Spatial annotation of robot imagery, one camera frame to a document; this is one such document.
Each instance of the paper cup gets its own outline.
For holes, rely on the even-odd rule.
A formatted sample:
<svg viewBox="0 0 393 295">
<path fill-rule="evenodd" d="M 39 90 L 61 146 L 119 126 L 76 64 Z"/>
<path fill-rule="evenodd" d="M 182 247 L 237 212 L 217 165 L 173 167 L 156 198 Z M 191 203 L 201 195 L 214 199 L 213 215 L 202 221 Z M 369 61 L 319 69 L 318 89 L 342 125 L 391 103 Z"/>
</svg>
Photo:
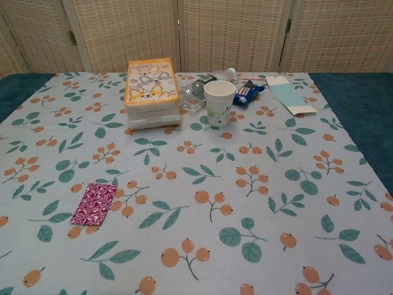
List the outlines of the paper cup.
<svg viewBox="0 0 393 295">
<path fill-rule="evenodd" d="M 204 86 L 209 124 L 223 127 L 228 124 L 236 87 L 227 81 L 212 81 Z"/>
</svg>

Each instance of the blue wrapper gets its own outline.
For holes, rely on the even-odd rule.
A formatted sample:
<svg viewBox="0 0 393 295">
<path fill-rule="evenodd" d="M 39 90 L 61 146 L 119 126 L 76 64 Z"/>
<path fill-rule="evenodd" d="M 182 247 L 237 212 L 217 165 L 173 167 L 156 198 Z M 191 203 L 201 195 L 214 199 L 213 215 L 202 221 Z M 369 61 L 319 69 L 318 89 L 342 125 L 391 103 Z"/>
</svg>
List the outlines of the blue wrapper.
<svg viewBox="0 0 393 295">
<path fill-rule="evenodd" d="M 252 101 L 252 99 L 264 89 L 264 86 L 258 86 L 252 83 L 251 80 L 248 80 L 247 83 L 245 83 L 235 94 L 233 104 L 239 106 L 247 106 Z"/>
</svg>

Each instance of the pink pouch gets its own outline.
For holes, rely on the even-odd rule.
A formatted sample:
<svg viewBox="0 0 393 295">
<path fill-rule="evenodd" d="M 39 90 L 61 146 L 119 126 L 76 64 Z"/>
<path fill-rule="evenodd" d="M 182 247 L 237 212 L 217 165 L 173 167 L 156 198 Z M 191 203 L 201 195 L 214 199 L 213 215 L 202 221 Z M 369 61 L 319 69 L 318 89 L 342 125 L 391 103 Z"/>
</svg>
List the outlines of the pink pouch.
<svg viewBox="0 0 393 295">
<path fill-rule="evenodd" d="M 105 219 L 116 190 L 117 187 L 110 184 L 89 183 L 70 223 L 100 226 Z"/>
</svg>

